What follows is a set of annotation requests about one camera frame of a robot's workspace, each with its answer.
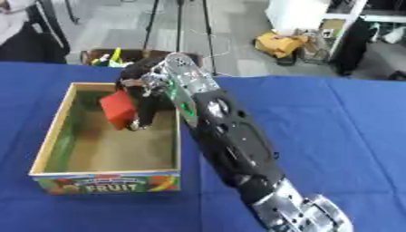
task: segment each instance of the red cube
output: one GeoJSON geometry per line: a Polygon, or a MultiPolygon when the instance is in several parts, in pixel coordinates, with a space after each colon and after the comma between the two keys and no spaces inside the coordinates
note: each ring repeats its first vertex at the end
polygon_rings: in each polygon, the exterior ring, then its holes
{"type": "Polygon", "coordinates": [[[122,130],[130,121],[134,120],[136,110],[125,91],[117,91],[104,97],[100,99],[100,103],[107,120],[117,130],[122,130]]]}

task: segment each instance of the blue tablecloth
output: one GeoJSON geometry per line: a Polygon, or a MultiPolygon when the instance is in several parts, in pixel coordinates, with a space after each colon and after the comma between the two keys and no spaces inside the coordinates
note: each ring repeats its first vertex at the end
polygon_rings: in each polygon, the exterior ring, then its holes
{"type": "MultiPolygon", "coordinates": [[[[182,191],[50,196],[27,173],[70,82],[120,70],[0,63],[1,231],[264,231],[183,128],[182,191]]],[[[280,152],[304,194],[322,193],[355,231],[406,228],[406,83],[219,78],[280,152]]]]}

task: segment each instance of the cable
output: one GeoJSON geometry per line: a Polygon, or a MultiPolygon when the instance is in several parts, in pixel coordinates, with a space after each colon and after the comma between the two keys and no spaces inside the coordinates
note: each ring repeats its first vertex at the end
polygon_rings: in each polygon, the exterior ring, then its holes
{"type": "MultiPolygon", "coordinates": [[[[206,34],[206,33],[201,33],[201,32],[198,32],[198,31],[196,31],[196,30],[193,30],[193,29],[189,29],[189,30],[190,30],[192,33],[195,33],[195,34],[208,35],[208,34],[206,34]]],[[[218,39],[219,35],[212,34],[211,37],[218,39]]],[[[203,67],[202,67],[202,68],[203,68],[204,70],[206,70],[206,71],[208,70],[208,67],[206,66],[206,60],[207,60],[208,58],[219,57],[219,56],[226,55],[226,54],[228,54],[228,53],[231,52],[231,40],[228,39],[228,38],[223,38],[223,39],[225,39],[225,40],[227,41],[227,44],[228,44],[226,51],[223,52],[223,53],[218,53],[218,54],[213,54],[213,55],[210,54],[210,55],[208,55],[208,56],[203,57],[203,58],[202,58],[202,62],[203,62],[203,67]]],[[[217,74],[226,75],[226,76],[233,76],[233,75],[226,74],[226,73],[222,73],[222,72],[216,72],[216,73],[217,73],[217,74]]]]}

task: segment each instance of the open box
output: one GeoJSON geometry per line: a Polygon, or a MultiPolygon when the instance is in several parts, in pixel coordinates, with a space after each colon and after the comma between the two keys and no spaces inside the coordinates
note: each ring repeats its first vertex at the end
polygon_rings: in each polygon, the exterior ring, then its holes
{"type": "Polygon", "coordinates": [[[100,98],[113,83],[72,83],[30,171],[52,194],[178,190],[179,114],[159,111],[146,130],[115,130],[100,98]]]}

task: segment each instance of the tripod leg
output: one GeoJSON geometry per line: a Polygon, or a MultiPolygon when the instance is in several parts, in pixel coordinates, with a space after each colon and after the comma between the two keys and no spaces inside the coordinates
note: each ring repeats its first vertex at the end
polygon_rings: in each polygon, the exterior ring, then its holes
{"type": "Polygon", "coordinates": [[[180,52],[180,40],[182,36],[182,16],[183,16],[183,5],[184,0],[178,0],[178,35],[176,41],[176,52],[180,52]]]}
{"type": "Polygon", "coordinates": [[[158,10],[158,4],[159,4],[160,0],[155,0],[154,2],[154,6],[152,7],[152,13],[150,15],[150,23],[148,24],[146,30],[147,30],[147,35],[145,37],[145,41],[144,41],[144,45],[142,46],[142,51],[144,52],[144,57],[148,57],[149,54],[147,52],[147,45],[148,42],[150,41],[150,32],[152,30],[152,26],[154,25],[154,21],[155,21],[155,16],[157,15],[157,10],[158,10]]]}
{"type": "Polygon", "coordinates": [[[211,66],[213,68],[213,76],[217,76],[217,68],[216,68],[216,61],[213,52],[213,40],[212,40],[212,31],[210,26],[210,21],[208,18],[208,0],[203,0],[203,11],[205,14],[205,23],[206,23],[206,32],[208,33],[208,48],[210,50],[211,56],[211,66]]]}

